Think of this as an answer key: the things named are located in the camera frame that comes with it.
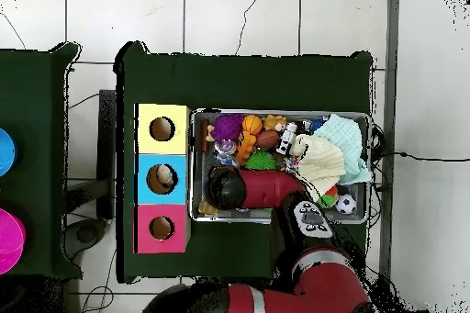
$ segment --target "yellow cube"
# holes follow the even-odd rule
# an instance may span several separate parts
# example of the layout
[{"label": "yellow cube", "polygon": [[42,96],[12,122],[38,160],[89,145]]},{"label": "yellow cube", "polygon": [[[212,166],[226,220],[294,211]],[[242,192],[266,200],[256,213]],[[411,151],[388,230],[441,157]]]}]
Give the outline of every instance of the yellow cube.
[{"label": "yellow cube", "polygon": [[141,154],[187,154],[189,109],[186,106],[138,104],[137,138]]}]

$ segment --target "pink cube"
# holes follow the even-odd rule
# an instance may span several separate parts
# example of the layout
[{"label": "pink cube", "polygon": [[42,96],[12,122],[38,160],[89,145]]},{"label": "pink cube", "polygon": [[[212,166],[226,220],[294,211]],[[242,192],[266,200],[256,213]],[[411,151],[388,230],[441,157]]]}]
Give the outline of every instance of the pink cube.
[{"label": "pink cube", "polygon": [[[137,214],[137,253],[185,252],[190,237],[186,205],[140,204]],[[151,223],[156,218],[166,218],[172,224],[172,231],[167,239],[159,240],[152,235]]]}]

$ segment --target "soccer ball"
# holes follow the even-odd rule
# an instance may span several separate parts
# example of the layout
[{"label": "soccer ball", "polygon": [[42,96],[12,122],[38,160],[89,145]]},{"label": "soccer ball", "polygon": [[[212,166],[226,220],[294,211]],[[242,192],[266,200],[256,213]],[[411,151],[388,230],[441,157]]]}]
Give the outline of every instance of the soccer ball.
[{"label": "soccer ball", "polygon": [[336,203],[336,210],[343,215],[351,215],[356,209],[356,202],[351,195],[340,196]]}]

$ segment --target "purple toy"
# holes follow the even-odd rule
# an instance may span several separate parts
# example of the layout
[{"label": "purple toy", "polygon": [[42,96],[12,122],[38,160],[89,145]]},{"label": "purple toy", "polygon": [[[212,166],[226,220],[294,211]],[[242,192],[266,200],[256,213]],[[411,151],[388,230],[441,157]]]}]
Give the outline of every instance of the purple toy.
[{"label": "purple toy", "polygon": [[223,140],[237,141],[241,133],[242,115],[220,115],[214,120],[214,129],[210,132],[210,136],[217,142]]}]

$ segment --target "circular hole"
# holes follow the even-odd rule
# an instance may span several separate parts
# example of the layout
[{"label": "circular hole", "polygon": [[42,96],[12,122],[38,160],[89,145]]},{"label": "circular hole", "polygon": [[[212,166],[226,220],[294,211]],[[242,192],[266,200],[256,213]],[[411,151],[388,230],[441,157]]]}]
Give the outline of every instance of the circular hole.
[{"label": "circular hole", "polygon": [[150,231],[153,238],[157,240],[167,240],[174,233],[174,224],[169,218],[160,216],[151,221]]},{"label": "circular hole", "polygon": [[157,141],[168,141],[174,135],[174,123],[168,117],[157,117],[150,124],[151,136]]},{"label": "circular hole", "polygon": [[168,195],[177,183],[176,171],[168,164],[155,164],[147,173],[147,186],[156,195]]}]

